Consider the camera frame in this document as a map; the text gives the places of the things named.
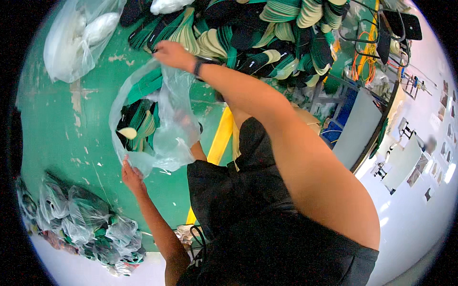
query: black insole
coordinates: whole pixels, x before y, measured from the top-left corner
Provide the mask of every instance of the black insole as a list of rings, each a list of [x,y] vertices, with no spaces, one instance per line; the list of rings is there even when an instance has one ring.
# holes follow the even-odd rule
[[[152,32],[151,36],[149,37],[147,41],[147,46],[148,48],[154,52],[154,41],[156,38],[159,36],[159,34],[164,30],[165,27],[170,25],[171,22],[173,22],[181,13],[183,13],[183,9],[180,11],[176,11],[170,14],[165,14],[162,20],[159,22],[159,24],[156,26],[154,31]]]
[[[269,56],[260,53],[253,57],[247,58],[246,61],[239,68],[239,72],[242,72],[247,75],[254,74],[258,69],[265,65],[269,61]]]

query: plastic bag of insoles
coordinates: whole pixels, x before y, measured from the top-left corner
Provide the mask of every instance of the plastic bag of insoles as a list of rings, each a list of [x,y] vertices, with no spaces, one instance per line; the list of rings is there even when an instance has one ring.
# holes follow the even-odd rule
[[[126,0],[68,0],[44,43],[51,80],[71,83],[95,67],[118,25]]]
[[[156,59],[149,60],[137,69],[121,86],[109,114],[109,126],[114,151],[120,163],[129,155],[129,163],[137,167],[146,178],[153,167],[176,171],[181,166],[195,161],[190,147],[200,139],[200,126],[192,113],[189,89],[195,78],[192,74],[163,65],[162,87],[143,99],[157,102],[160,127],[154,131],[153,148],[146,144],[145,151],[127,151],[118,135],[116,127],[121,119],[121,110],[127,105],[127,95],[131,88],[150,71],[160,67]]]

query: forearm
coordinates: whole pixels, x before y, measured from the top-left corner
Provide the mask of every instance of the forearm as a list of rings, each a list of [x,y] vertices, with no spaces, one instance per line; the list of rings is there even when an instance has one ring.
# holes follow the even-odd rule
[[[203,64],[200,77],[222,93],[229,106],[252,115],[268,131],[295,116],[290,103],[281,93],[252,76],[219,65]]]
[[[170,226],[162,218],[161,214],[154,206],[146,192],[136,195],[140,211],[148,224],[154,241],[164,257],[165,261],[186,260],[189,264],[190,259],[183,245],[176,237]]]

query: black cable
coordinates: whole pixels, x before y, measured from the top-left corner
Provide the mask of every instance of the black cable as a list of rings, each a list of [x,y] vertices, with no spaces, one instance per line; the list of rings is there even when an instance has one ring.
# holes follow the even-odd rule
[[[192,231],[193,229],[196,229],[197,232],[199,233],[199,236],[201,237],[202,242],[200,242],[197,237],[195,236],[194,232]],[[191,232],[192,237],[202,246],[203,252],[202,252],[202,260],[205,260],[207,258],[207,244],[205,243],[205,238],[203,237],[202,232],[197,226],[191,226],[189,231]]]

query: person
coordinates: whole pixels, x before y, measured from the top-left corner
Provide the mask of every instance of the person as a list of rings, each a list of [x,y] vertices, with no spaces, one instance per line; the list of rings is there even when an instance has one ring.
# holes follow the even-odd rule
[[[162,41],[156,51],[162,64],[195,73],[196,58],[179,43]],[[191,264],[138,169],[127,159],[122,168],[166,261],[165,284],[365,285],[380,225],[364,186],[281,93],[219,65],[202,64],[197,73],[229,105],[241,155],[216,166],[199,142],[191,148],[191,206],[207,241]]]

